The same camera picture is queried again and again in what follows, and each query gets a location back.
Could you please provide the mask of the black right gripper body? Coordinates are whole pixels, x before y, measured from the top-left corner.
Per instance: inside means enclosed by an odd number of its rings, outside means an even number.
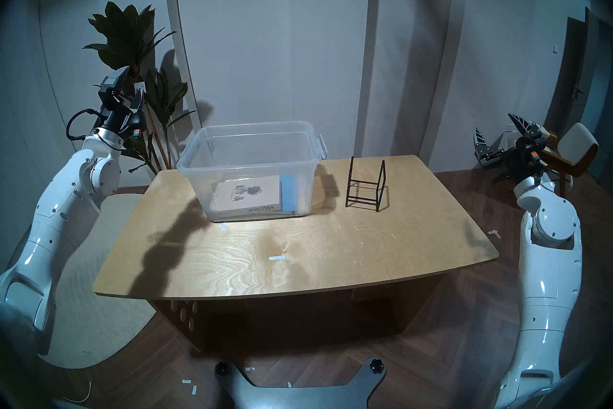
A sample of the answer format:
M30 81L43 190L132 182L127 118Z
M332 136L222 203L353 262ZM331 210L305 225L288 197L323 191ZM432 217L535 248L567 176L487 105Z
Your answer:
M530 138L519 137L516 145L508 150L498 150L486 153L481 157L481 165L484 169L504 166L503 171L493 181L523 181L534 178L541 181L545 167L542 165L538 152L545 149L547 140L543 137Z

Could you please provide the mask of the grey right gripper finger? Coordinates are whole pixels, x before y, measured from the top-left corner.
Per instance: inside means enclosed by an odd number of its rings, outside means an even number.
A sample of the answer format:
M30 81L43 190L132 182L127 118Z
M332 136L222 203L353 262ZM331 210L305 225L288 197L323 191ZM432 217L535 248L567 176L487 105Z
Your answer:
M528 138L547 137L547 130L543 126L540 126L535 122L525 120L512 113L508 113L508 117L512 121L513 125L516 127L517 131L521 134L521 136Z
M475 128L475 131L474 131L473 140L474 140L474 153L475 153L476 158L484 159L484 157L486 157L486 155L488 155L489 153L489 146L487 145L487 142L483 134L477 127Z

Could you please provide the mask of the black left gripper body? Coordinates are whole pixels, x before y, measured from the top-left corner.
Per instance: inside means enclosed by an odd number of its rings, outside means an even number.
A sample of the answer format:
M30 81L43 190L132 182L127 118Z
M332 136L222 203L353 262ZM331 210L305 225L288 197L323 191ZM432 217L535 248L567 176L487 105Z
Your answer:
M125 105L123 98L116 90L99 90L102 102L100 116L95 122L95 130L105 129L121 138L130 138L135 132L146 130L146 117L143 109L131 113L130 106Z

